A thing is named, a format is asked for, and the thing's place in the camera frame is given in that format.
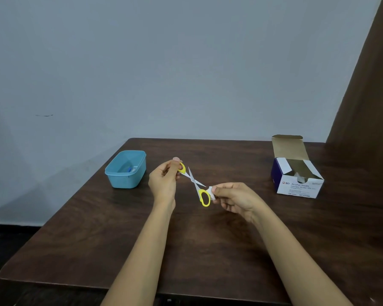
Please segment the hand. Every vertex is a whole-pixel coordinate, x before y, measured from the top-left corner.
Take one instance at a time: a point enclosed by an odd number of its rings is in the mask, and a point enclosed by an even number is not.
[[[160,164],[152,173],[149,174],[149,188],[152,190],[156,204],[172,205],[172,211],[176,205],[174,194],[176,192],[176,180],[180,178],[179,169],[181,160],[174,157]]]
[[[213,203],[220,203],[226,211],[237,213],[252,222],[255,207],[264,201],[242,182],[226,182],[213,186],[212,192],[218,198]]]

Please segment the wall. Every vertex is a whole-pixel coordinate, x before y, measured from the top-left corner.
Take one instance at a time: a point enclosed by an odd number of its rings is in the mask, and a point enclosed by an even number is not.
[[[383,0],[327,144],[383,181]]]
[[[0,0],[0,223],[43,224],[130,137],[324,142],[378,3]]]

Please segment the person's right arm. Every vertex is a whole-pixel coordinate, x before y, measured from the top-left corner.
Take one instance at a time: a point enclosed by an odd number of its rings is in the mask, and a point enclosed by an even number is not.
[[[255,225],[295,306],[352,305],[270,207],[243,183],[219,184],[214,203]]]

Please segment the dark brown tabletop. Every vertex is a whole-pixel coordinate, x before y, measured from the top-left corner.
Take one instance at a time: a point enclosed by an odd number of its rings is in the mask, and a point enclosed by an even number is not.
[[[152,208],[148,174],[174,156],[205,185],[242,181],[284,221],[355,305],[383,305],[383,185],[306,143],[325,178],[317,199],[278,195],[271,142],[128,140],[147,171],[134,189],[113,189],[107,161],[10,259],[0,278],[109,288]],[[289,303],[259,234],[219,205],[205,208],[186,177],[177,184],[158,293]]]

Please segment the yellow scissors handle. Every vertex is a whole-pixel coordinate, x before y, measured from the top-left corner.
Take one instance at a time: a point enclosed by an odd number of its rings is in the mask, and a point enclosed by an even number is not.
[[[181,170],[178,170],[180,173],[184,174],[186,173],[186,167],[184,166],[184,164],[182,162],[180,162],[180,165],[182,166],[182,169]]]
[[[204,204],[203,197],[202,197],[203,193],[205,193],[208,196],[208,198],[209,198],[209,202],[207,204]],[[204,207],[207,207],[207,206],[210,205],[210,195],[209,195],[209,193],[206,190],[204,190],[204,189],[200,189],[199,190],[199,198],[200,198],[201,204],[203,204]]]

